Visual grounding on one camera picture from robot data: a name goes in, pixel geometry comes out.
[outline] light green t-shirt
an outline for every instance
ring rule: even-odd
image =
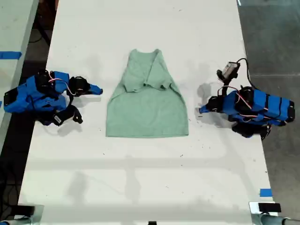
[[[134,49],[108,106],[106,136],[174,137],[188,135],[185,102],[159,49]]]

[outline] gray concrete floor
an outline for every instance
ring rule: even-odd
[[[289,98],[300,106],[300,0],[238,0],[252,82],[261,90]],[[40,34],[33,30],[30,40]],[[26,59],[46,61],[44,40],[29,44]],[[274,200],[282,215],[300,219],[299,120],[273,127],[263,148]]]

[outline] blue painter's tape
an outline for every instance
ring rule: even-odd
[[[272,197],[272,190],[271,188],[261,188],[261,191],[259,193],[260,197]]]
[[[18,60],[21,52],[0,52],[0,60]]]

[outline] white table surface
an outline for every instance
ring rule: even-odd
[[[19,60],[0,60],[0,101],[18,86],[38,0],[0,0],[0,51],[21,52]],[[10,121],[0,108],[0,153]]]
[[[107,102],[134,48],[162,50],[189,136],[105,137]],[[104,93],[75,100],[81,125],[36,123],[19,203],[44,205],[52,225],[251,224],[248,202],[272,201],[259,197],[270,188],[260,137],[234,133],[219,114],[195,116],[222,86],[216,70],[244,56],[235,0],[61,0],[47,69]],[[231,84],[248,84],[244,65]]]

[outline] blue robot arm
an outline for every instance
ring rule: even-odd
[[[199,113],[225,113],[229,121],[236,122],[232,127],[234,132],[246,138],[260,134],[264,139],[270,133],[272,125],[285,126],[294,121],[294,102],[258,90],[251,83],[248,72],[248,80],[252,86],[241,87],[240,90],[236,89],[227,95],[228,84],[238,76],[239,61],[229,62],[224,71],[217,71],[219,79],[224,83],[221,88],[222,94],[212,96],[208,103],[199,109]]]
[[[66,104],[62,93],[67,91],[70,97]],[[4,95],[4,110],[8,113],[33,112],[35,118],[44,125],[54,123],[60,126],[72,118],[82,123],[78,109],[72,105],[74,97],[81,95],[101,95],[103,90],[89,84],[84,78],[71,77],[69,74],[47,70],[31,76],[26,83],[8,91]]]

